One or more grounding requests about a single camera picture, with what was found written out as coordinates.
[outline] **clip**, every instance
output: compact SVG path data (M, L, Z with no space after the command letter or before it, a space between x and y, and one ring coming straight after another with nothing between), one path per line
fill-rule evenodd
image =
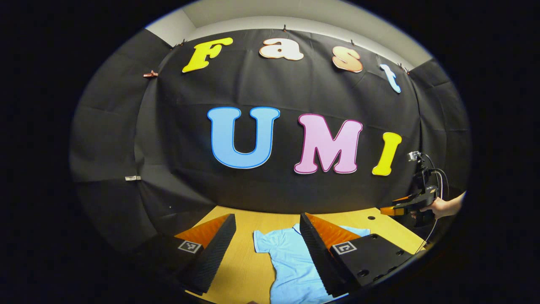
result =
M145 77L145 78L158 77L158 73L156 73L156 72L154 72L154 70L152 70L150 73L144 74L143 77Z

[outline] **screw hole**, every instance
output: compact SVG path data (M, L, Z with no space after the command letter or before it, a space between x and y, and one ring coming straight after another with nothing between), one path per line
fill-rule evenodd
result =
M358 272L358 276L366 276L369 274L369 270L363 269L360 272Z

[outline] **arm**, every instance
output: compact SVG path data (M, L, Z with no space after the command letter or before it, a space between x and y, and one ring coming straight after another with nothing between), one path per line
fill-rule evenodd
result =
M449 201L444 201L440 197L437 197L431 205L420 209L420 211L424 212L426 210L432 210L433 214L435 214L435 219L440 219L443 216L454 215L460 211L465 193L466 191L455 199Z

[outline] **yellow letter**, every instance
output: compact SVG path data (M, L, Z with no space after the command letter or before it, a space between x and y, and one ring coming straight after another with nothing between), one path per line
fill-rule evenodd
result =
M266 58L282 58L289 60L300 60L303 54L300 52L300 46L296 41L284 38L266 39L263 42L266 44L259 50L259 54Z
M332 57L332 62L334 62L336 67L355 73L362 71L363 66L359 60L360 55L355 50L334 47L332 53L335 55Z
M379 164L373 168L372 173L387 176L392 172L390 165L396 154L397 145L401 143L401 136L396 133L386 132L382 135L382 139L384 140L384 148L382 149L381 159Z
M208 61L205 60L206 55L210 55L210 58L215 58L221 51L222 44L229 45L232 43L233 39L229 37L197 44L194 47L195 53L191 56L190 62L182 69L182 72L185 73L207 67Z

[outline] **light blue letter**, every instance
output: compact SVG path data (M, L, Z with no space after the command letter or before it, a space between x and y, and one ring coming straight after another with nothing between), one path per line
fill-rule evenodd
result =
M396 74L394 74L394 72L390 71L390 67L387 66L386 64L381 64L380 67L386 73L386 78L388 79L388 82L392 86L392 89L394 89L394 91L396 91L396 93L398 93L398 94L401 93L401 88L400 88L399 85L397 85L397 83L395 81Z
M270 107L257 107L249 112L257 120L255 150L240 153L234 148L234 121L241 112L233 107L214 108L208 111L212 121L212 152L220 163L237 169L251 169L264 164L272 152L272 133L274 120L279 110Z

